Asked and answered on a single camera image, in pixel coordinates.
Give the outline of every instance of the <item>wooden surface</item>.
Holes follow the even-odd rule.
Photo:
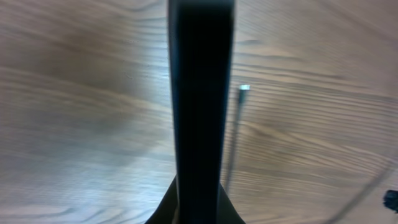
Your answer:
[[[395,221],[381,202],[398,187],[397,6],[238,2],[224,158],[248,83],[230,192],[247,223]],[[151,215],[175,172],[165,8],[0,0],[0,223]]]

